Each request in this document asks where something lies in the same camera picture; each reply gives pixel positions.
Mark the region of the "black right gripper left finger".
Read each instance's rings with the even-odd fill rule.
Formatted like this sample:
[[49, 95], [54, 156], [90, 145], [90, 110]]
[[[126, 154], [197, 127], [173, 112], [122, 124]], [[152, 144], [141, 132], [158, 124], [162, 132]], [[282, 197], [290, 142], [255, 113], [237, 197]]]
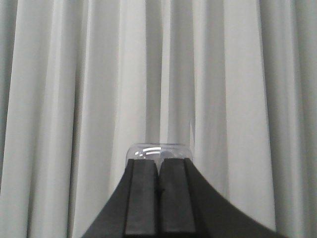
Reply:
[[154, 161], [135, 160], [128, 201], [126, 236], [157, 235], [157, 178]]

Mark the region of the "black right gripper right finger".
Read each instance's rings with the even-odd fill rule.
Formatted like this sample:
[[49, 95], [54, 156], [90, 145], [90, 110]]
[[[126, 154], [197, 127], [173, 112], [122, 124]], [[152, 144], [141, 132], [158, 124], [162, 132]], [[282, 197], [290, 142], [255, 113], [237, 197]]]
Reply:
[[161, 233], [196, 233], [183, 159], [165, 159], [159, 173]]

